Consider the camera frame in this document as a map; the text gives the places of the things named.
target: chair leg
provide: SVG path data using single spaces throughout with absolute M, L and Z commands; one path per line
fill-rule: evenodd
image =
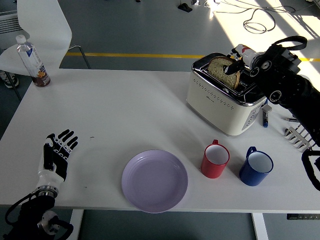
M 83 59 L 84 59 L 84 61 L 85 61 L 85 63 L 86 63 L 86 66 L 88 67 L 88 69 L 91 69 L 91 66 L 90 66 L 90 64 L 89 64 L 89 62 L 88 62 L 88 60 L 87 60 L 87 57 L 86 57 L 84 51 L 82 50 L 81 46 L 79 46 L 79 45 L 73 45 L 72 47 L 69 48 L 69 50 L 74 49 L 74 48 L 79 48 L 79 50 L 80 50 L 80 52 L 81 52 L 81 54 L 82 54 L 82 57 L 83 57 Z
M 9 74 L 8 72 L 6 72 L 6 71 L 4 71 L 4 72 L 5 72 L 6 77 L 9 79 L 9 82 L 11 83 L 12 88 L 13 88 L 16 96 L 18 97 L 19 101 L 21 102 L 21 101 L 22 101 L 22 98 L 21 98 L 19 92 L 17 91 L 17 88 L 16 88 L 14 82 L 12 81 L 10 74 Z

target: mug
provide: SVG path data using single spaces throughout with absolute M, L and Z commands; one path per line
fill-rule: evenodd
M 213 140 L 212 144 L 204 150 L 201 172 L 207 178 L 215 179 L 219 177 L 230 159 L 230 154 L 225 146 L 218 143 L 218 140 Z
M 257 186 L 272 171 L 274 162 L 263 151 L 257 151 L 256 147 L 249 147 L 243 166 L 240 169 L 241 181 L 249 186 Z

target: toaster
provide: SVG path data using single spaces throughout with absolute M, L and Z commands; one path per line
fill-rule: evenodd
M 212 53 L 192 65 L 186 101 L 226 135 L 240 135 L 255 122 L 267 98 L 252 81 L 248 69 L 240 74 L 236 89 L 210 75 L 209 63 L 218 56 L 225 57 Z

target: bottle label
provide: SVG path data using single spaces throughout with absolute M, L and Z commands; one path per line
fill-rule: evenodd
M 44 64 L 40 60 L 37 50 L 34 47 L 28 51 L 18 51 L 18 53 L 31 77 L 43 78 L 44 84 L 50 80 L 49 76 L 46 74 Z

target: toaster vent holes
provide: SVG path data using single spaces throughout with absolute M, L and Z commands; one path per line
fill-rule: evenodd
M 207 92 L 211 97 L 219 101 L 221 104 L 226 106 L 227 108 L 230 108 L 231 110 L 235 109 L 233 106 L 231 106 L 229 103 L 226 103 L 223 99 L 215 95 L 213 92 L 208 90 L 204 85 L 201 84 L 201 82 L 198 82 L 196 79 L 193 79 L 193 82 L 198 85 L 201 89 L 203 89 L 205 92 Z

